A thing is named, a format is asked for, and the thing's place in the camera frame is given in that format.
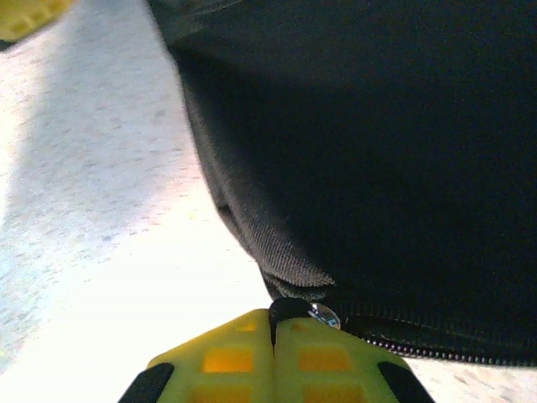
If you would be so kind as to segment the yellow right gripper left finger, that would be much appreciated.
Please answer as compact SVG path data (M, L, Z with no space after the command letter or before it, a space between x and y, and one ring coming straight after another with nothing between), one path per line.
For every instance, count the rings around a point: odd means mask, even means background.
M269 311L253 310L149 361L121 402L273 402Z

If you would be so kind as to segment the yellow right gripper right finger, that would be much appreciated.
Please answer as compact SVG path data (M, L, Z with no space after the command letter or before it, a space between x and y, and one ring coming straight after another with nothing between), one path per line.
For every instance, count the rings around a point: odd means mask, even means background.
M274 345L277 402L432 403L399 356L312 318L279 323Z

